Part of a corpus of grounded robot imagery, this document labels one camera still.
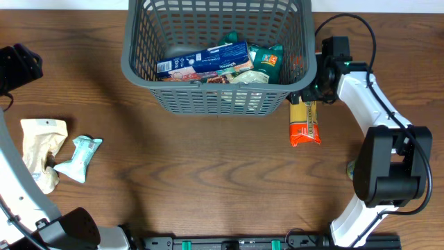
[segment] gray basket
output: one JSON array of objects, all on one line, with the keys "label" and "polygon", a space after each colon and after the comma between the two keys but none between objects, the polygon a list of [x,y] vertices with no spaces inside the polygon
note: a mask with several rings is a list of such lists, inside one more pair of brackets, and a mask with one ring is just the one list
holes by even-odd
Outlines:
[{"label": "gray basket", "polygon": [[[267,115],[316,75],[310,0],[130,0],[121,58],[126,78],[178,114]],[[260,46],[284,46],[279,85],[162,82],[156,62],[176,44],[204,47],[230,31]]]}]

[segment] green tape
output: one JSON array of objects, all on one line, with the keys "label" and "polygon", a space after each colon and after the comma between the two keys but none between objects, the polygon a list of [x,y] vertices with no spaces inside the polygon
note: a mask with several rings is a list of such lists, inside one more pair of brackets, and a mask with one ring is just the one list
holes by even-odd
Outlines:
[{"label": "green tape", "polygon": [[191,250],[191,242],[182,242],[182,250]]},{"label": "green tape", "polygon": [[271,241],[271,250],[280,250],[280,240]]}]

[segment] light blue package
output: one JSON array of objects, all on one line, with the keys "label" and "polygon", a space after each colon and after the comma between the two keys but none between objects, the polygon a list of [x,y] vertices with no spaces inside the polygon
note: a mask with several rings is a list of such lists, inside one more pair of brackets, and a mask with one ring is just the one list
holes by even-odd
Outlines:
[{"label": "light blue package", "polygon": [[79,183],[85,183],[88,164],[102,141],[84,135],[77,137],[73,140],[76,150],[72,159],[56,165],[54,170],[66,174]]}]

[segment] green snack bag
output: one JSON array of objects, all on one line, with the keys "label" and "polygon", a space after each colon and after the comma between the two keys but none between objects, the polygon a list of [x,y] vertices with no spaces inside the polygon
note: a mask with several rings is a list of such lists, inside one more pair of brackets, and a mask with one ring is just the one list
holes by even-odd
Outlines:
[{"label": "green snack bag", "polygon": [[237,36],[237,32],[236,31],[231,31],[230,33],[228,33],[227,35],[224,35],[222,37],[222,40],[220,40],[217,45],[221,46],[221,45],[225,45],[225,44],[230,44],[230,43],[235,43],[238,42],[238,36]]},{"label": "green snack bag", "polygon": [[277,44],[270,49],[250,45],[249,50],[250,58],[253,61],[253,70],[269,76],[268,83],[278,84],[282,60],[284,58],[282,45]]}]

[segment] wood grain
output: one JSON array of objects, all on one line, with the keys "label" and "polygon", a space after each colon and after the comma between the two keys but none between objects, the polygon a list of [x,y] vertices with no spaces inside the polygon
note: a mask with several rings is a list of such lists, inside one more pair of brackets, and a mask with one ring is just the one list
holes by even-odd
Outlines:
[{"label": "wood grain", "polygon": [[[329,16],[315,14],[316,25]],[[407,250],[442,249],[444,16],[363,16],[377,36],[378,83],[434,136],[429,206],[416,216],[388,217],[377,230],[398,233]],[[320,105],[322,144],[297,148],[289,144],[287,103],[267,117],[172,115],[121,73],[125,21],[126,11],[0,12],[0,47],[21,42],[44,60],[44,78],[15,90],[6,113],[17,148],[23,118],[67,121],[58,162],[71,158],[76,136],[104,139],[85,184],[60,175],[49,196],[62,213],[81,206],[103,226],[130,223],[141,234],[177,236],[323,231],[340,215],[353,195],[345,164],[364,138],[345,105]],[[332,34],[350,36],[355,60],[370,59],[370,37],[359,22],[332,22],[318,41]]]}]

